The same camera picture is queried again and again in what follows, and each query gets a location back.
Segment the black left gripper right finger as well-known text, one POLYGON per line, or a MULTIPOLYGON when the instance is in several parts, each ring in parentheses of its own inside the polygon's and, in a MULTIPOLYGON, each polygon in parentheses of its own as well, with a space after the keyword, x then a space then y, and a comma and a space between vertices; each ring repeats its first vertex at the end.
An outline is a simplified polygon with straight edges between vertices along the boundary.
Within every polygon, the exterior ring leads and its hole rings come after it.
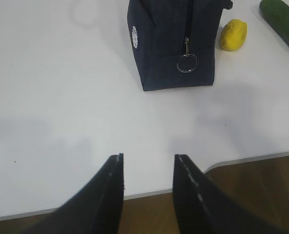
POLYGON ((173 204, 182 234, 283 234, 235 203, 187 155, 175 155, 173 204))

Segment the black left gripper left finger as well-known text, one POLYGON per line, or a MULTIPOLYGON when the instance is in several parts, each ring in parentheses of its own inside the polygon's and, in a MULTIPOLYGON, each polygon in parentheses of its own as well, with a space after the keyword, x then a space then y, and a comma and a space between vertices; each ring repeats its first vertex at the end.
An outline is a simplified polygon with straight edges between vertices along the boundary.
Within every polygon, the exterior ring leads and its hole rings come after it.
POLYGON ((110 156, 71 199, 25 234, 116 234, 124 201, 123 154, 110 156))

